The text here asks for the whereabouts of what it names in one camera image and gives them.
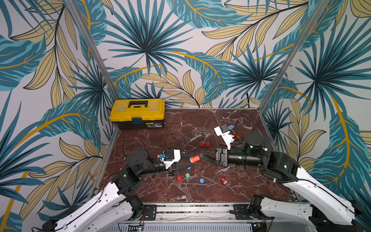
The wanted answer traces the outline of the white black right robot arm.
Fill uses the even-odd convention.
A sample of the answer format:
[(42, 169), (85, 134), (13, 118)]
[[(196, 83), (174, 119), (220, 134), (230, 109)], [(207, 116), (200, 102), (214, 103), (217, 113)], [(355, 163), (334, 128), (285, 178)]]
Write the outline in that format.
[(264, 177), (305, 199), (305, 202), (289, 203), (255, 195), (247, 207), (234, 207), (237, 219), (272, 221), (284, 218), (317, 232), (363, 231), (363, 226), (356, 220), (362, 213), (361, 204), (340, 197), (312, 177), (295, 159), (274, 151), (269, 137), (252, 130), (244, 136), (241, 144), (232, 146), (234, 139), (230, 132), (221, 136), (225, 146), (216, 148), (214, 156), (205, 152), (200, 155), (201, 158), (220, 167), (256, 166)]

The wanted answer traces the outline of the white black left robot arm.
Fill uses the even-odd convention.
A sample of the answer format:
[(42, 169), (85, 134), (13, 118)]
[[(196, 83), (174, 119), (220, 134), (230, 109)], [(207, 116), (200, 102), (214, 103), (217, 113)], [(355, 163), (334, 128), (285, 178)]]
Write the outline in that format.
[(134, 193), (145, 184), (142, 175), (165, 172), (168, 177), (191, 167), (190, 155), (167, 149), (152, 157), (139, 147), (126, 157), (125, 166), (102, 191), (60, 220), (50, 219), (33, 232), (99, 232), (121, 220), (141, 217), (144, 205)]

